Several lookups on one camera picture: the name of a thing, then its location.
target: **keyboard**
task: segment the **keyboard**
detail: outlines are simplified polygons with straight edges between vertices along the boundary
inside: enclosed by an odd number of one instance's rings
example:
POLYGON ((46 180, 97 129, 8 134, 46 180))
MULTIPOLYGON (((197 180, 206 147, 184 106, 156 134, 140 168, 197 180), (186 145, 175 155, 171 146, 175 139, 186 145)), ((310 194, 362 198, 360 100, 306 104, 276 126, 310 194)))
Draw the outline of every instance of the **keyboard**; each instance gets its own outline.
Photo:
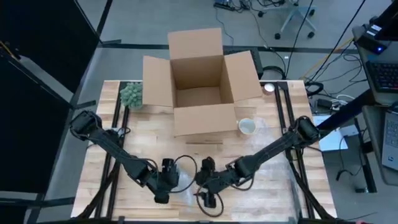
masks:
POLYGON ((368 61, 366 68, 377 91, 398 93, 398 63, 368 61))
POLYGON ((235 54, 247 50, 250 50, 254 66, 256 67, 257 76, 259 77, 259 80, 261 80, 263 71, 262 71, 261 58, 257 47, 228 47, 228 48, 225 47, 224 55, 235 54))
POLYGON ((398 170, 398 114, 386 112, 381 163, 398 170))

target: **wooden tabletop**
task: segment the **wooden tabletop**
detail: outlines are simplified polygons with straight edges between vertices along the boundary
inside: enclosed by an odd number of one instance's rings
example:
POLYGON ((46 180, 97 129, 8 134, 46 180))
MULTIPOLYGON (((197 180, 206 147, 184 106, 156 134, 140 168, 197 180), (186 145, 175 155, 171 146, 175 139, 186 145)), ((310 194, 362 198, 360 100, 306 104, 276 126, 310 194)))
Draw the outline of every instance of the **wooden tabletop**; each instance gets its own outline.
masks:
MULTIPOLYGON (((120 81, 104 82, 97 109, 104 128, 111 126, 119 84, 120 81)), ((294 116, 311 117, 303 81, 288 81, 288 84, 294 116)), ((289 125, 283 92, 281 94, 285 120, 289 125)), ((122 108, 118 127, 121 126, 123 111, 122 108)), ((188 154, 200 167, 201 160, 211 156, 216 162, 216 170, 221 171, 235 158, 253 154, 281 136, 274 95, 236 102, 235 111, 238 119, 252 118, 256 121, 256 134, 248 136, 239 131, 230 131, 175 138, 172 108, 144 106, 141 110, 130 112, 127 126, 132 131, 125 138, 124 149, 135 156, 151 158, 158 164, 162 163, 163 158, 177 158, 188 154)), ((98 146, 87 150, 72 217, 82 212, 98 191, 105 155, 105 151, 98 146)), ((306 148, 303 159, 311 191, 327 212, 336 216, 322 154, 306 148)), ((181 159, 178 165, 188 174, 189 182, 189 178, 195 174, 193 162, 181 159)), ((126 220, 285 222, 289 217, 296 217, 299 207, 304 214, 306 209, 301 190, 297 184, 292 183, 295 181, 289 172, 287 160, 283 153, 279 154, 261 166, 251 190, 240 192, 230 187, 222 191, 220 195, 225 205, 224 214, 218 218, 210 218, 199 210, 192 195, 197 190, 196 184, 184 193, 170 195, 170 202, 161 205, 154 202, 154 195, 149 189, 139 187, 121 169, 113 220, 117 220, 118 216, 125 216, 126 220)), ((105 197, 103 215, 108 204, 108 195, 109 191, 105 197)), ((217 203, 218 208, 206 211, 218 213, 221 206, 217 203)))

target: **small potted plant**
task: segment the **small potted plant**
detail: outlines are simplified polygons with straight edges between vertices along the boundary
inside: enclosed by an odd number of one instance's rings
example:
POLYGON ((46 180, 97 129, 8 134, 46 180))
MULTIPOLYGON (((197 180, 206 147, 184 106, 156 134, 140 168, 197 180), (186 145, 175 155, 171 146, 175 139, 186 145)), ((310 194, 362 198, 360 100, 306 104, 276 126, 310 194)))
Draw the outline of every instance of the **small potted plant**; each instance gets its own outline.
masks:
POLYGON ((142 108, 142 83, 131 82, 120 91, 121 103, 131 110, 142 108))

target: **cardboard box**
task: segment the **cardboard box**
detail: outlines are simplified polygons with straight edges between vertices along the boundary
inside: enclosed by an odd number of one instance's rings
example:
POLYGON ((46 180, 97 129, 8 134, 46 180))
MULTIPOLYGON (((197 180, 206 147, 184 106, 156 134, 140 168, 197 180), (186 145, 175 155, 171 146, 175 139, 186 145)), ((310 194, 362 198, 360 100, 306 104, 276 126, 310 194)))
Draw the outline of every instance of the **cardboard box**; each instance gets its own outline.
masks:
POLYGON ((234 102, 262 95, 250 52, 224 56, 221 29, 168 37, 170 60, 144 56, 142 102, 174 108, 175 136, 236 130, 234 102))

